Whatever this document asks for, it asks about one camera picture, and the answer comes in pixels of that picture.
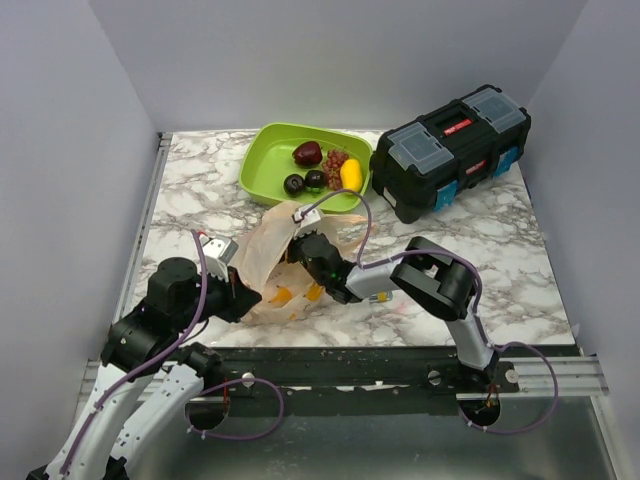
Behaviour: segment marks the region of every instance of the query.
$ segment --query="white plastic bag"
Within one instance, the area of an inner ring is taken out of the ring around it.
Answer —
[[[292,215],[300,206],[293,201],[280,203],[262,217],[258,227],[237,240],[239,248],[231,265],[238,269],[245,285],[262,295],[262,301],[244,317],[244,322],[283,323],[302,318],[323,294],[300,264],[280,263],[297,228]],[[338,231],[366,222],[360,215],[323,215],[318,233],[324,233],[346,256],[364,237],[340,242]]]

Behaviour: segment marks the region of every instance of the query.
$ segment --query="gray floor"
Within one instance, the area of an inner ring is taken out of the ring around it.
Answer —
[[[544,400],[510,400],[496,426],[538,418]],[[229,419],[248,433],[269,419]],[[176,417],[149,447],[132,480],[228,478],[290,480],[614,479],[591,402],[563,399],[548,424],[502,437],[467,428],[457,417],[289,417],[265,439],[225,442],[186,435]]]

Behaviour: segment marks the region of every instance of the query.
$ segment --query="toolbox lid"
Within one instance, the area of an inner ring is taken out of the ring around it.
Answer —
[[[462,99],[462,102],[478,112],[478,115],[489,122],[498,133],[508,130],[527,118],[516,102],[493,88],[485,88]]]
[[[453,154],[419,122],[407,125],[388,138],[393,143],[389,155],[404,170],[415,165],[420,173],[425,174],[453,158]]]

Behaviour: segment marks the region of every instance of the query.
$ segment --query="green tray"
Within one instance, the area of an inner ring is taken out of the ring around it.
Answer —
[[[372,154],[367,141],[332,130],[291,123],[271,123],[258,132],[245,154],[240,169],[240,186],[254,201],[265,205],[276,205],[291,200],[284,191],[284,179],[292,173],[299,173],[304,177],[309,171],[297,166],[291,155],[300,144],[309,140],[315,140],[320,144],[325,159],[327,152],[332,148],[344,150],[350,157],[357,159],[362,169],[361,192],[366,191]],[[318,194],[305,192],[295,200],[313,203],[329,192],[331,190],[328,188]],[[321,208],[328,213],[343,213],[352,210],[359,203],[360,199],[354,195],[340,194],[324,202]]]

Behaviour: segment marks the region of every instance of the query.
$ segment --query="plastic container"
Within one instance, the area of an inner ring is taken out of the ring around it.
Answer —
[[[360,163],[362,170],[362,189],[369,184],[369,160],[372,150],[362,138],[323,128],[295,125],[291,123],[271,123],[262,128],[249,145],[240,169],[240,186],[251,198],[265,205],[276,205],[291,197],[283,189],[284,179],[298,173],[303,177],[310,170],[299,167],[293,161],[293,151],[302,143],[314,140],[318,142],[326,161],[326,154],[335,148],[344,150],[349,157]],[[326,188],[320,193],[305,192],[294,200],[301,203],[313,203],[323,195],[330,193]],[[327,213],[344,213],[360,203],[354,195],[341,194],[324,202],[320,208]]]
[[[371,159],[373,189],[400,221],[413,223],[508,171],[522,156],[530,127],[524,108],[485,85],[384,133]]]

